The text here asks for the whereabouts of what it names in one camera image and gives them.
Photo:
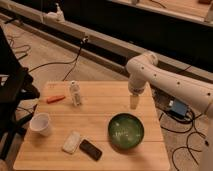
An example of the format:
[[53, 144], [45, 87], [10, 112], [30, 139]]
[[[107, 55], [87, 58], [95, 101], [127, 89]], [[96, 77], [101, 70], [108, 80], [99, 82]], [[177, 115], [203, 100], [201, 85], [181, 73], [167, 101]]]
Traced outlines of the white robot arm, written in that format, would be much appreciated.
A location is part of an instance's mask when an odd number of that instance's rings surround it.
[[165, 91], [173, 97], [206, 115], [210, 125], [199, 164], [199, 171], [213, 171], [213, 84], [182, 76], [157, 67], [155, 53], [146, 51], [126, 64], [130, 74], [128, 89], [133, 95], [141, 94], [145, 84]]

